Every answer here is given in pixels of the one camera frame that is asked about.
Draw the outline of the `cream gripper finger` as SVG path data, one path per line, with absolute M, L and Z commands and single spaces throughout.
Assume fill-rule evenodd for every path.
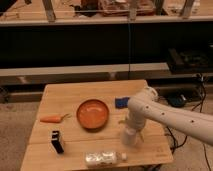
M 144 135 L 143 135 L 142 131 L 139 132 L 139 137 L 140 137 L 140 140 L 141 140 L 142 142 L 144 142 Z
M 119 124 L 126 124 L 126 123 L 127 123 L 127 120 L 126 120 L 126 119 L 120 120 L 120 121 L 118 121 L 118 123 L 119 123 Z

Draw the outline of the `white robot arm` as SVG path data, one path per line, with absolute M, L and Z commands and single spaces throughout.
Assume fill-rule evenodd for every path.
M 133 95 L 127 108 L 129 113 L 121 133 L 125 145 L 136 144 L 137 134 L 150 119 L 213 146 L 213 116 L 160 104 L 158 93 L 152 87 L 147 86 Z

